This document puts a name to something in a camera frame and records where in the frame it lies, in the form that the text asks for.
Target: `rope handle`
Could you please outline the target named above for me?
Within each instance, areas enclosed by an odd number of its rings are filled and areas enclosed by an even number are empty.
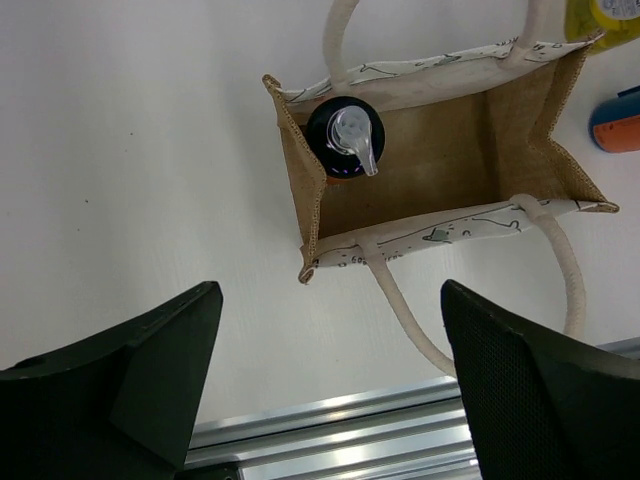
[[[343,95],[349,90],[347,69],[342,62],[342,41],[349,19],[358,3],[360,0],[333,0],[324,27],[322,54],[329,70],[331,86],[338,95]],[[522,34],[513,44],[509,56],[498,61],[501,68],[511,70],[524,63],[524,57],[540,37],[550,5],[551,0],[529,0]]]
[[[546,235],[551,248],[558,260],[562,276],[564,277],[567,292],[567,313],[564,323],[564,334],[572,338],[580,338],[583,335],[586,314],[586,293],[580,267],[569,243],[569,239],[558,224],[557,220],[543,208],[531,195],[515,195],[511,203],[522,208],[529,220],[538,226]],[[400,325],[417,349],[427,360],[447,375],[456,376],[456,369],[449,357],[447,357],[431,339],[424,333],[416,321],[409,305],[400,292],[398,284],[389,271],[386,259],[380,253],[376,241],[370,237],[358,239],[373,276],[384,292],[391,309],[395,313]]]

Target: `white table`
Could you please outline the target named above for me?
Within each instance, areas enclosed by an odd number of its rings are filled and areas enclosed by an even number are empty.
[[[367,0],[347,30],[347,64],[519,32],[525,0],[479,3]],[[225,306],[199,422],[439,375],[366,269],[296,279],[297,221],[260,77],[298,87],[325,76],[329,4],[0,0],[0,368],[213,279]],[[560,35],[558,9],[545,39]],[[639,54],[637,42],[590,59],[555,132],[622,206],[562,221],[589,293],[590,343],[640,335],[640,153],[606,155],[586,134],[596,104],[640,80]],[[441,346],[447,278],[562,321],[562,279],[539,232],[391,268]]]

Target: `tote bag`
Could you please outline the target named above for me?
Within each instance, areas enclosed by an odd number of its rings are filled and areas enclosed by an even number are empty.
[[[300,282],[308,283],[316,268],[368,265],[409,338],[434,365],[455,375],[453,362],[420,329],[386,263],[537,225],[565,277],[565,332],[579,336],[584,286],[555,217],[618,207],[551,132],[594,39],[538,42],[550,0],[529,0],[524,30],[515,39],[346,69],[342,40],[358,3],[335,0],[329,11],[323,38],[327,79],[285,90],[273,77],[263,78],[304,243]],[[386,145],[377,175],[328,186],[303,132],[310,113],[337,95],[360,98],[380,113]]]

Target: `blue object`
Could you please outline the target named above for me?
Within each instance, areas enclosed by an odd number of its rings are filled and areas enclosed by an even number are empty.
[[[640,115],[640,85],[624,90],[618,93],[617,98],[612,98],[598,105],[589,119],[589,136],[599,148],[607,151],[598,142],[594,131],[595,127],[636,115]]]

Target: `yellow object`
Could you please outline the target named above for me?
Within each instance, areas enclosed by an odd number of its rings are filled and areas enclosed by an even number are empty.
[[[640,0],[567,0],[564,33],[570,42],[594,38],[599,53],[640,37]]]

